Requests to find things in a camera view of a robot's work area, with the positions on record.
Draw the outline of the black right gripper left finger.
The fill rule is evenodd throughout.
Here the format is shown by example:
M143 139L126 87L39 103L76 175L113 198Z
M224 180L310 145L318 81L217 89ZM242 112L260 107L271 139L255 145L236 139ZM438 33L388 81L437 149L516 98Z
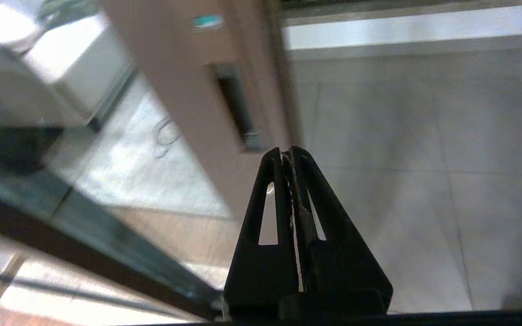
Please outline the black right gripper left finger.
M266 191L274 184L277 244L259 239ZM263 155L223 290L224 317L230 320L278 320L282 299L298 292L298 269L291 227L290 191L281 151Z

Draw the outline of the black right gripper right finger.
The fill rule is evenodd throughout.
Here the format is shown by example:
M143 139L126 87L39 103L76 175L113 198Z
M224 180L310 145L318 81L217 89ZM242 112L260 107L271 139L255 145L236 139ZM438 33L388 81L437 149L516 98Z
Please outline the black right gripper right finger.
M302 275L301 305L333 314L386 314L393 286L311 154L285 153Z

